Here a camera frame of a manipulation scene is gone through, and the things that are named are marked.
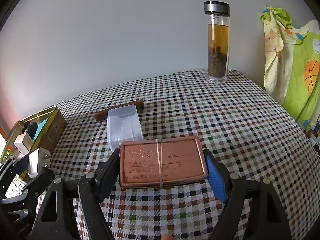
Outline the person's right hand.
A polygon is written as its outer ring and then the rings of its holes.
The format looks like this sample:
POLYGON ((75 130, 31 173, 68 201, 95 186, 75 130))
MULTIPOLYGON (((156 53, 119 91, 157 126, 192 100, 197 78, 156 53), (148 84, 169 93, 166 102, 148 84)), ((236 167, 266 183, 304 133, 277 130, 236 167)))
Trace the person's right hand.
POLYGON ((161 240, 175 240, 175 238, 166 233, 161 237, 161 240))

